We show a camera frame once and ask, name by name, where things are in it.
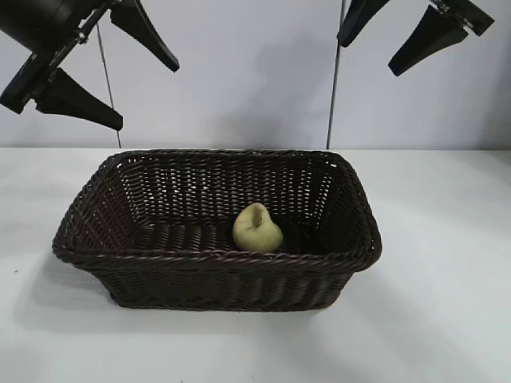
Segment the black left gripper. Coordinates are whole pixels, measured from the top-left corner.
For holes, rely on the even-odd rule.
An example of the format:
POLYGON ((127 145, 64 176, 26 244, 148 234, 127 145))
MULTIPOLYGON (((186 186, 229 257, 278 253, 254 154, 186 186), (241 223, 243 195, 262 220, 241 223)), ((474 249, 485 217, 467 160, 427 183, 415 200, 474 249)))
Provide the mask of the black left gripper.
MULTIPOLYGON (((2 1, 1 31, 31 55, 3 90, 1 104, 19 114, 28 101, 41 113, 76 117, 111 129, 123 116, 81 87, 60 64, 109 9, 107 1, 2 1)), ((141 1, 118 1, 110 20, 173 72, 177 57, 157 33, 141 1)))

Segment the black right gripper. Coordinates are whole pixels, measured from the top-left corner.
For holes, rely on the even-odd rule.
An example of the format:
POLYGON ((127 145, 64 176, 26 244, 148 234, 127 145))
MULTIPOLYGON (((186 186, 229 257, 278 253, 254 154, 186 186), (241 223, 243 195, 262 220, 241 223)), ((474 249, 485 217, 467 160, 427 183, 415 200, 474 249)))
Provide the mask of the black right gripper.
MULTIPOLYGON (((348 47, 389 0, 352 0, 337 38, 348 47)), ((470 0, 430 0, 420 22, 388 64, 396 77, 436 52, 462 42, 467 26, 480 37, 495 20, 470 0)))

